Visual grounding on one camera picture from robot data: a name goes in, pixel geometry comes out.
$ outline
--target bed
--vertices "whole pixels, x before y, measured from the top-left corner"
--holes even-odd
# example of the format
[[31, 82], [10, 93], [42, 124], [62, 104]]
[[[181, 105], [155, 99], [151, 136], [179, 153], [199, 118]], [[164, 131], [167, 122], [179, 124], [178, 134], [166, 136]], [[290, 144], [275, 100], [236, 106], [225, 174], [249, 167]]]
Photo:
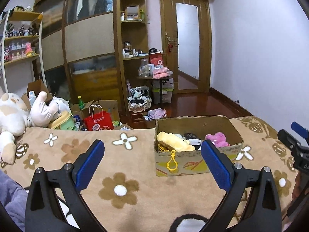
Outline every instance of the bed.
[[[261, 170], [269, 166], [284, 210], [291, 202], [297, 175], [290, 151], [265, 121], [255, 116], [230, 121], [244, 140], [244, 147], [235, 161], [248, 169]], [[76, 132], [28, 128], [18, 141], [16, 163], [1, 162], [1, 169], [23, 187], [28, 187], [37, 167], [56, 170], [64, 163], [73, 163], [95, 139], [100, 139], [105, 144], [104, 158], [89, 187], [81, 193], [107, 231], [186, 231], [180, 230], [182, 226], [198, 232], [225, 191], [218, 188], [210, 173], [156, 176], [154, 131]], [[249, 192], [250, 189], [245, 190], [230, 225], [239, 221]]]

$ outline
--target yellow plush toy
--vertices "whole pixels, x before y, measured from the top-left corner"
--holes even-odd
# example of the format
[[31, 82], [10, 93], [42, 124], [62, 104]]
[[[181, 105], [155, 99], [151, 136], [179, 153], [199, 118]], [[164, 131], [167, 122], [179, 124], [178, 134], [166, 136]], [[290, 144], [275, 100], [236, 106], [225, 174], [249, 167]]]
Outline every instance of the yellow plush toy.
[[177, 137], [173, 133], [160, 132], [157, 135], [157, 141], [159, 142], [160, 146], [163, 146], [170, 151], [195, 151], [194, 146], [190, 145], [190, 142], [188, 140], [183, 140], [182, 138]]

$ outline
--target small table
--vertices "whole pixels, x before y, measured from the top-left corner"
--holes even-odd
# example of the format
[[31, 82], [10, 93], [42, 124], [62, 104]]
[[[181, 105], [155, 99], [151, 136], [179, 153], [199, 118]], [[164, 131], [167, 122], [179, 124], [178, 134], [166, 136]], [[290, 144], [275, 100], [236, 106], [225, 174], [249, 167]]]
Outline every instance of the small table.
[[163, 89], [162, 89], [162, 81], [166, 81], [170, 78], [173, 78], [173, 74], [169, 75], [168, 77], [163, 77], [163, 78], [153, 78], [153, 76], [147, 76], [147, 77], [142, 77], [138, 76], [138, 79], [153, 79], [153, 80], [158, 80], [160, 83], [160, 107], [163, 109]]

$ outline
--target metal screw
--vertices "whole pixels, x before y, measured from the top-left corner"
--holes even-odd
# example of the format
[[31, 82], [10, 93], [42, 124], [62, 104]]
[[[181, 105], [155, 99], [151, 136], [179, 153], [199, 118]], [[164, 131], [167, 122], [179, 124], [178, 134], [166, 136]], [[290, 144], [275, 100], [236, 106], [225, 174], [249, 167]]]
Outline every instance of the metal screw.
[[235, 164], [234, 164], [234, 167], [235, 167], [236, 169], [242, 169], [242, 168], [243, 168], [243, 165], [241, 165], [240, 163], [235, 163]]
[[270, 172], [270, 168], [269, 167], [264, 167], [264, 171], [269, 173]]
[[43, 168], [42, 167], [38, 167], [37, 169], [36, 169], [36, 173], [41, 173], [43, 171]]
[[65, 170], [69, 170], [71, 168], [72, 168], [72, 164], [71, 163], [67, 163], [67, 164], [64, 165], [64, 169]]

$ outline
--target green bottle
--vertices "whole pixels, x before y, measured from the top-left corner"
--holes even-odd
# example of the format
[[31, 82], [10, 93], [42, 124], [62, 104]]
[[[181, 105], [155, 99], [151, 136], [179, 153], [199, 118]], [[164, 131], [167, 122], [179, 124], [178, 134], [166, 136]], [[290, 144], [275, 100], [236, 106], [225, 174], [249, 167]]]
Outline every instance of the green bottle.
[[81, 100], [81, 96], [78, 96], [78, 105], [80, 110], [84, 108], [84, 102]]

